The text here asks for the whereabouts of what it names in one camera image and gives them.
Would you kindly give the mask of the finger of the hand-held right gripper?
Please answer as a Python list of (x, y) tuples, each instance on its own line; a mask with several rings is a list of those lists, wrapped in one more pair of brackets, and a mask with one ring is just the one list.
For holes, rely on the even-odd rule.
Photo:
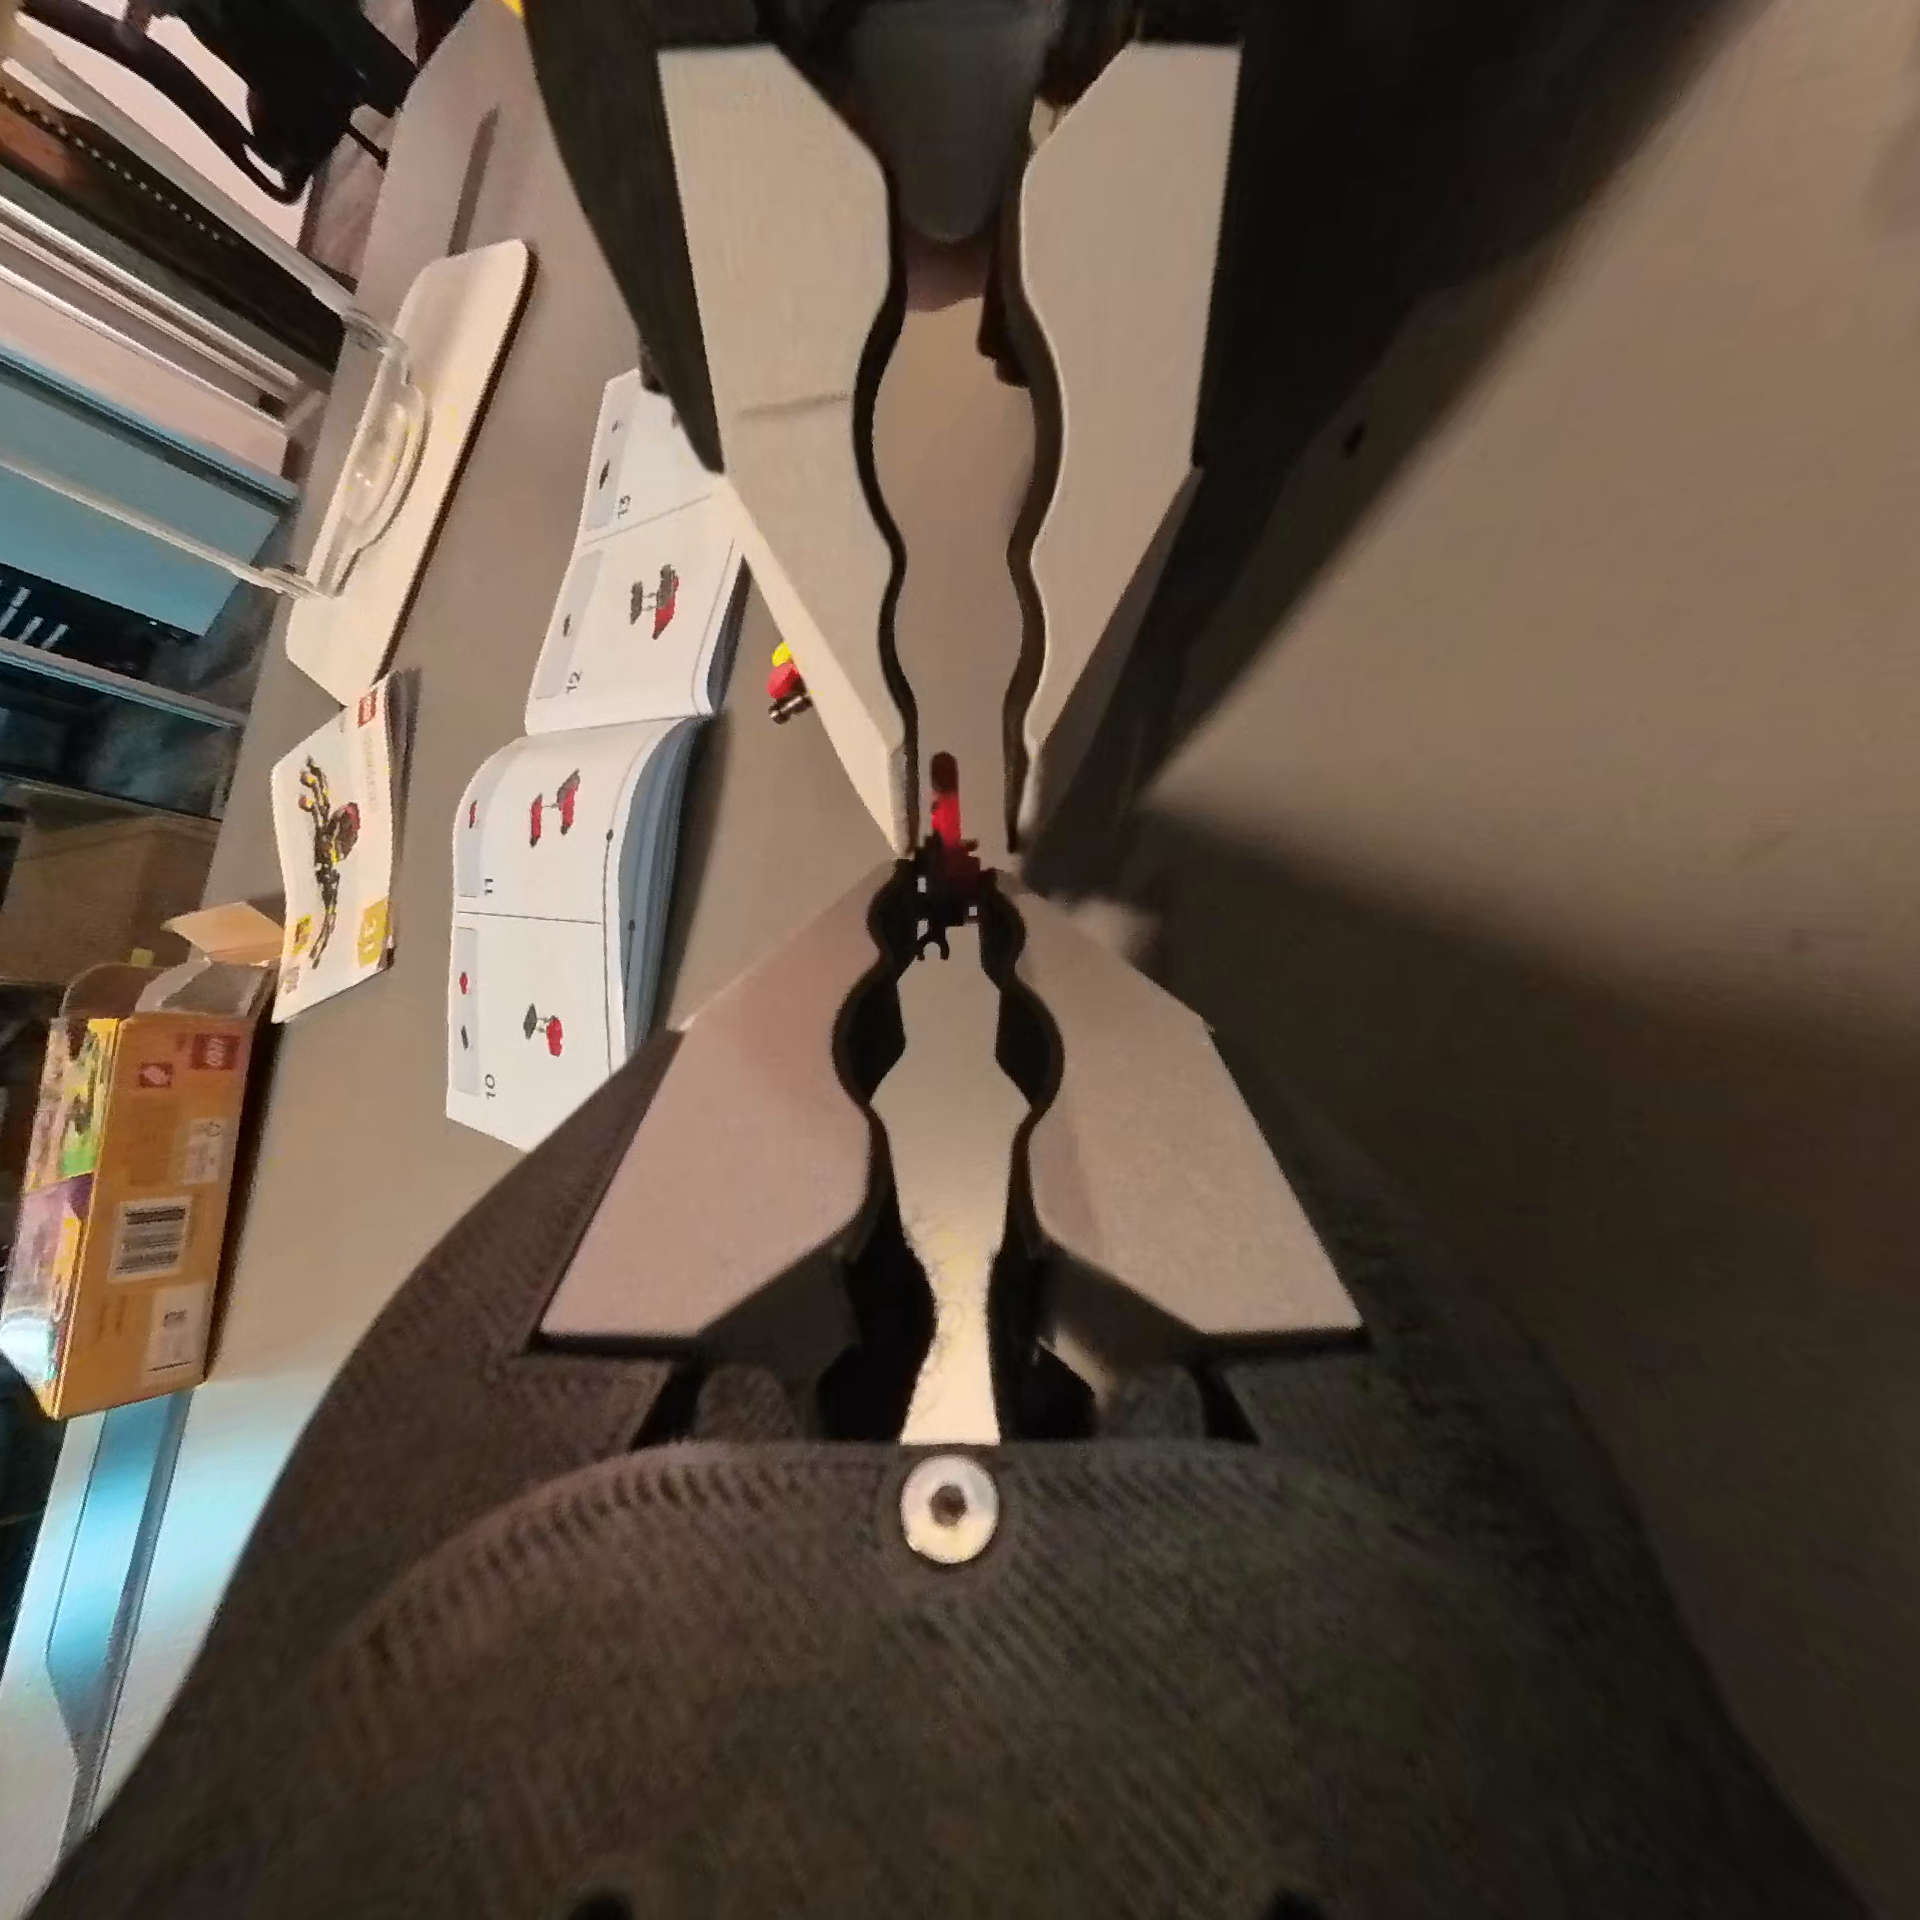
[(916, 833), (872, 406), (899, 335), (872, 152), (773, 45), (657, 58), (721, 471), (750, 569), (884, 845)]
[(1005, 825), (1068, 801), (1198, 491), (1198, 415), (1240, 82), (1237, 41), (1128, 41), (1023, 167), (1014, 346), (1037, 451), (1009, 567)]

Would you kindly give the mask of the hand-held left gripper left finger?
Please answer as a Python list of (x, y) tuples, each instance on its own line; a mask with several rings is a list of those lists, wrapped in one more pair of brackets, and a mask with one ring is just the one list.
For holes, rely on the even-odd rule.
[(859, 1343), (915, 896), (864, 873), (672, 1034), (541, 1343)]

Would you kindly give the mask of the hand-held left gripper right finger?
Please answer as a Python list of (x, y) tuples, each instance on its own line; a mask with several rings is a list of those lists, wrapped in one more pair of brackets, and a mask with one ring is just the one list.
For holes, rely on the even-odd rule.
[(1020, 883), (980, 906), (1027, 1103), (1009, 1230), (1035, 1338), (1360, 1338), (1208, 1025)]

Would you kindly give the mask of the lego instruction booklet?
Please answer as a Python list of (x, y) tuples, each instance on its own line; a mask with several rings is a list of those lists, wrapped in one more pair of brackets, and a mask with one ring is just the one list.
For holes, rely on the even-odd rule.
[(532, 1150), (648, 1034), (748, 586), (731, 496), (672, 403), (612, 378), (520, 735), (449, 831), (445, 1117), (476, 1135)]

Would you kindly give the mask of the small white lego leaflet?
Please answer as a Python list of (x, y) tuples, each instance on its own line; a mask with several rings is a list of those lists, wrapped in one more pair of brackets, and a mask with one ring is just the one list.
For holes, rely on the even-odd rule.
[(280, 947), (272, 1021), (291, 1025), (393, 962), (393, 881), (416, 677), (389, 674), (272, 769)]

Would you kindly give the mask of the colourful lego box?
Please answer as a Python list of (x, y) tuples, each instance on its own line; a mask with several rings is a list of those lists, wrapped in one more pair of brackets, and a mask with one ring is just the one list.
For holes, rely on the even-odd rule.
[(57, 1424), (206, 1376), (280, 926), (223, 903), (166, 930), (179, 965), (76, 976), (40, 1062), (1, 1350)]

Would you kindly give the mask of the black office chair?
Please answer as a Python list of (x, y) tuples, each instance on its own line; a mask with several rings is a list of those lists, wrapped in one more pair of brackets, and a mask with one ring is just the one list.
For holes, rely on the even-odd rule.
[(351, 142), (387, 153), (357, 128), (369, 111), (393, 120), (419, 64), (357, 2), (191, 2), (181, 17), (246, 90), (236, 161), (277, 203), (294, 203), (318, 170)]

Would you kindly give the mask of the wooden book stand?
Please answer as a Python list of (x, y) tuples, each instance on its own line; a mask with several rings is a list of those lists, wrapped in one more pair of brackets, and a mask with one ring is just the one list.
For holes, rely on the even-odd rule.
[(302, 567), (260, 567), (206, 545), (163, 520), (65, 480), (25, 455), (1, 467), (40, 490), (107, 517), (187, 559), (273, 593), (294, 608), (286, 655), (339, 704), (357, 702), (389, 667), (427, 551), (441, 529), (464, 455), (496, 385), (496, 373), (535, 275), (532, 251), (508, 241), (430, 263), (395, 322), (364, 312), (318, 263), (206, 182), (163, 139), (128, 120), (46, 37), (19, 17), (53, 18), (46, 5), (5, 5), (5, 62), (91, 115), (110, 137), (175, 190), (228, 224), (311, 297), (331, 309), (349, 344), (373, 352), (374, 371), (319, 533)]

